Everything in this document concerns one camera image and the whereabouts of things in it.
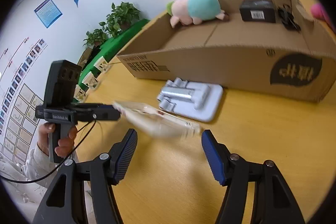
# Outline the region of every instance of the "green tablecloth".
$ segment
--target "green tablecloth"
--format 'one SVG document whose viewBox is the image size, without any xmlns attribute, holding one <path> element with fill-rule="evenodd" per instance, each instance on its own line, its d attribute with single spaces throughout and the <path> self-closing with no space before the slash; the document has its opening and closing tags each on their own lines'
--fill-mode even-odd
<svg viewBox="0 0 336 224">
<path fill-rule="evenodd" d="M 100 46 L 100 52 L 95 56 L 95 58 L 87 64 L 85 69 L 82 71 L 78 84 L 83 90 L 87 90 L 88 87 L 82 83 L 83 78 L 91 71 L 96 77 L 100 74 L 100 70 L 94 67 L 95 62 L 100 58 L 104 57 L 107 62 L 109 62 L 122 47 L 129 42 L 132 37 L 134 37 L 144 25 L 149 22 L 148 19 L 142 19 L 134 23 L 129 29 L 119 35 L 117 38 L 111 37 L 103 45 Z"/>
</svg>

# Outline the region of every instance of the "ribbed blue rubber pad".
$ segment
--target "ribbed blue rubber pad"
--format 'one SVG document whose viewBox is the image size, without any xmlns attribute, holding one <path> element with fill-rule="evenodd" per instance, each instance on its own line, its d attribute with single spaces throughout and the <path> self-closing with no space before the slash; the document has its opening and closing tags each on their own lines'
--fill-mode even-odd
<svg viewBox="0 0 336 224">
<path fill-rule="evenodd" d="M 202 133 L 202 147 L 210 165 L 212 174 L 221 185 L 226 181 L 224 164 L 206 131 Z"/>
<path fill-rule="evenodd" d="M 132 136 L 128 139 L 123 151 L 120 154 L 118 161 L 116 162 L 114 179 L 119 182 L 124 179 L 127 172 L 127 168 L 131 162 L 134 151 L 138 144 L 138 134 L 134 130 Z"/>
</svg>

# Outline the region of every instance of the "green plant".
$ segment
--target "green plant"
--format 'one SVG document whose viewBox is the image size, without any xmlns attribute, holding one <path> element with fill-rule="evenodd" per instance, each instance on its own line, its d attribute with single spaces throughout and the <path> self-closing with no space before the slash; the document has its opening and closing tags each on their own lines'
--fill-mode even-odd
<svg viewBox="0 0 336 224">
<path fill-rule="evenodd" d="M 111 8 L 106 22 L 100 22 L 99 25 L 112 37 L 117 37 L 120 32 L 127 30 L 134 20 L 139 20 L 140 11 L 132 3 L 122 2 L 117 7 L 112 3 Z"/>
<path fill-rule="evenodd" d="M 84 45 L 87 47 L 101 45 L 108 39 L 107 34 L 104 33 L 102 29 L 95 29 L 92 33 L 87 31 L 86 35 L 87 39 L 84 39 L 83 41 L 86 41 Z"/>
</svg>

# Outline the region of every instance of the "yellow table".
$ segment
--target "yellow table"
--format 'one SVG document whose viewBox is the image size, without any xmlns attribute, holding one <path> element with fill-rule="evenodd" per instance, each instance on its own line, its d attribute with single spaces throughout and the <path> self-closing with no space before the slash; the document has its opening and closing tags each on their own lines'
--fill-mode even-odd
<svg viewBox="0 0 336 224">
<path fill-rule="evenodd" d="M 314 0 L 301 0 L 308 6 Z M 121 63 L 100 76 L 87 102 L 138 101 L 157 107 L 164 81 L 134 78 Z M 305 219 L 314 213 L 335 177 L 336 87 L 319 104 L 226 90 L 215 119 L 203 123 L 218 142 L 247 161 L 273 160 Z M 133 126 L 123 118 L 101 122 L 78 148 L 91 160 L 120 141 Z M 226 187 L 214 180 L 200 137 L 152 139 L 138 131 L 125 179 L 113 187 L 125 224 L 214 223 Z M 254 183 L 249 183 L 243 223 L 250 223 Z"/>
</svg>

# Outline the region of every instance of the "human hand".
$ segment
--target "human hand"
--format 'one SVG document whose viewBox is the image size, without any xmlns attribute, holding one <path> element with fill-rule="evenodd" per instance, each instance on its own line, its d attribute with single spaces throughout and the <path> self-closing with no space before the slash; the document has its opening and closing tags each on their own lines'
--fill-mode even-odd
<svg viewBox="0 0 336 224">
<path fill-rule="evenodd" d="M 47 122 L 39 126 L 39 140 L 37 141 L 37 145 L 47 156 L 49 156 L 48 133 L 52 133 L 54 131 L 54 123 Z M 59 157 L 65 158 L 72 151 L 77 132 L 77 128 L 73 126 L 69 130 L 68 137 L 58 140 L 59 146 L 55 147 L 55 153 Z"/>
</svg>

